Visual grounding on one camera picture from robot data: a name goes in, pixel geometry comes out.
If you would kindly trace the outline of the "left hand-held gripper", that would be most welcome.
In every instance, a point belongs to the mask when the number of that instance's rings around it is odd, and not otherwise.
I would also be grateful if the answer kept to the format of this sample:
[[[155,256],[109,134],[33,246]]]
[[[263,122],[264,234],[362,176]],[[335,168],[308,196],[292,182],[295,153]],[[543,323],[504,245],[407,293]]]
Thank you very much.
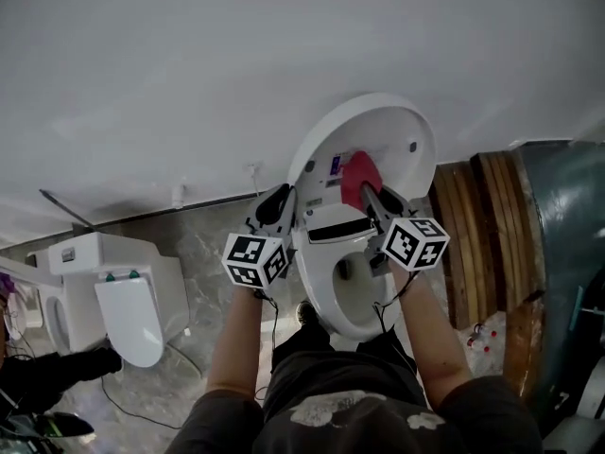
[[[237,233],[228,235],[221,259],[234,285],[270,288],[278,278],[285,278],[295,253],[292,228],[296,206],[296,188],[287,183],[252,201],[244,224]]]

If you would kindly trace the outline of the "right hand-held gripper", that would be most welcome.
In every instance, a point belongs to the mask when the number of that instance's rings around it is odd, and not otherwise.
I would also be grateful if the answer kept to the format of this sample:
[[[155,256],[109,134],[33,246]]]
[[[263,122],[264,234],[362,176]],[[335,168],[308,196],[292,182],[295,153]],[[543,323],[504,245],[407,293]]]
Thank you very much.
[[[379,192],[370,183],[363,183],[361,200],[377,232],[366,248],[373,276],[387,274],[390,259],[409,272],[436,267],[450,236],[434,218],[412,218],[410,203],[388,186]],[[389,213],[398,217],[390,218]]]

